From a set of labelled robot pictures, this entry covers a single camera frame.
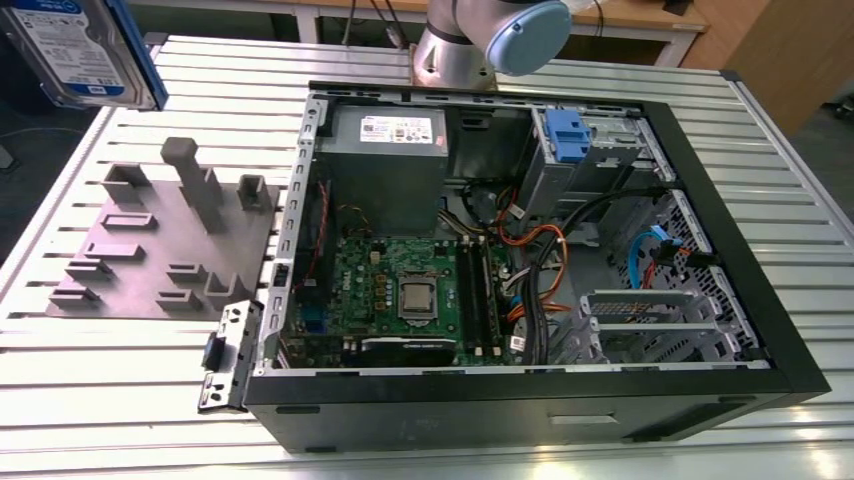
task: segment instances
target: metal bracket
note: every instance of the metal bracket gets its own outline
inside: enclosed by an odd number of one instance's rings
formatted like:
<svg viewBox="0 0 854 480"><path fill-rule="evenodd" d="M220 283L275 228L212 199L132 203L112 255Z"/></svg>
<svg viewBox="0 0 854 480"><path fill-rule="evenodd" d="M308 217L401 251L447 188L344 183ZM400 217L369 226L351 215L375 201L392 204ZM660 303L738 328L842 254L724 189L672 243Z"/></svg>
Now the metal bracket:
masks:
<svg viewBox="0 0 854 480"><path fill-rule="evenodd" d="M199 413L243 413L243 395L252 371L252 353L263 306L253 300L225 305L219 329L211 333L201 366L205 369Z"/></svg>

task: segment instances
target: hard drive label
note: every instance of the hard drive label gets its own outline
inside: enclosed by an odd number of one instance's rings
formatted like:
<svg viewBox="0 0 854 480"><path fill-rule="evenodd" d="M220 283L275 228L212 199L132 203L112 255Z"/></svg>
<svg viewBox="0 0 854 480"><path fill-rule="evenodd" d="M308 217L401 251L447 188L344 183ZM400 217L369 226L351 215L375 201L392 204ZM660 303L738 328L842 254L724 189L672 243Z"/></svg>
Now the hard drive label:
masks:
<svg viewBox="0 0 854 480"><path fill-rule="evenodd" d="M89 20L80 6L70 0L18 0L12 11L60 82L77 93L120 95L118 72L86 36Z"/></svg>

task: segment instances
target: metal slatted surface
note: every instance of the metal slatted surface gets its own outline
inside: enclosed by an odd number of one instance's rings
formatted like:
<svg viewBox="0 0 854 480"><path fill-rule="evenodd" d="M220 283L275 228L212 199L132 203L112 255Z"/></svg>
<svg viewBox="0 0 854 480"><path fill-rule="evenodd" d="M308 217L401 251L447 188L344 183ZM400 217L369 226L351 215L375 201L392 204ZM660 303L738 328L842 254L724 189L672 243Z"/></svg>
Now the metal slatted surface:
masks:
<svg viewBox="0 0 854 480"><path fill-rule="evenodd" d="M249 415L196 415L212 322L68 320L42 313L106 197L97 181L113 162L137 162L150 178L176 179L157 152L163 139L180 135L196 139L199 163L221 181L253 172L287 185L308 80L404 84L408 57L381 49L172 37L156 64L172 94L167 111L102 110L0 271L1 472L109 471L145 478L149 469L164 477L241 478L341 478L341 472L347 478L854 475L850 225L832 214L786 145L768 136L744 93L715 73L691 70L553 62L535 75L501 78L500 88L671 104L832 393L676 444L634 447L291 456ZM193 467L212 464L243 466Z"/></svg>

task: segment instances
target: ram slot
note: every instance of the ram slot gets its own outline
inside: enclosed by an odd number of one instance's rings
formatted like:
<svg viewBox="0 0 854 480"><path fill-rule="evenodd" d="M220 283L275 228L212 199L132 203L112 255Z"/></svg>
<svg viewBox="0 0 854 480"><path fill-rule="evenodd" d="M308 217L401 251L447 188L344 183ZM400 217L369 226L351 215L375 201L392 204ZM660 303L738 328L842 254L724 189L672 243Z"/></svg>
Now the ram slot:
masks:
<svg viewBox="0 0 854 480"><path fill-rule="evenodd" d="M488 266L488 248L483 244L471 245L471 261L473 268L475 303L479 306L477 323L480 326L480 345L492 354L492 274Z"/></svg>
<svg viewBox="0 0 854 480"><path fill-rule="evenodd" d="M463 347L465 353L483 351L480 341L480 306L476 301L476 290L480 279L475 276L471 245L456 246L456 290L460 312L463 316Z"/></svg>

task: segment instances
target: sticker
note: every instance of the sticker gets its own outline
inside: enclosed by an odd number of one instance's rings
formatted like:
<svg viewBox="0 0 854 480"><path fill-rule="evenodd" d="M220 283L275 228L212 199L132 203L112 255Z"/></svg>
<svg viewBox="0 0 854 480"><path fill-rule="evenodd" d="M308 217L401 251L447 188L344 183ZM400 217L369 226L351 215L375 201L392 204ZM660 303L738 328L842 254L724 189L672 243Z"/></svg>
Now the sticker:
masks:
<svg viewBox="0 0 854 480"><path fill-rule="evenodd" d="M521 210L519 205L516 205L515 203L509 204L509 206L507 207L507 211L513 217L516 217L517 220L521 220L521 217L524 217L524 210Z"/></svg>
<svg viewBox="0 0 854 480"><path fill-rule="evenodd" d="M89 19L70 0L18 0L12 12L58 80L85 95L120 95L124 83L104 47L86 36Z"/></svg>
<svg viewBox="0 0 854 480"><path fill-rule="evenodd" d="M359 140L375 143L432 143L428 118L364 117Z"/></svg>
<svg viewBox="0 0 854 480"><path fill-rule="evenodd" d="M702 25L691 25L690 23L674 23L672 24L672 29L674 30L691 30L692 32L702 32L703 31L703 27Z"/></svg>
<svg viewBox="0 0 854 480"><path fill-rule="evenodd" d="M509 337L509 349L513 352L520 352L524 350L524 337Z"/></svg>

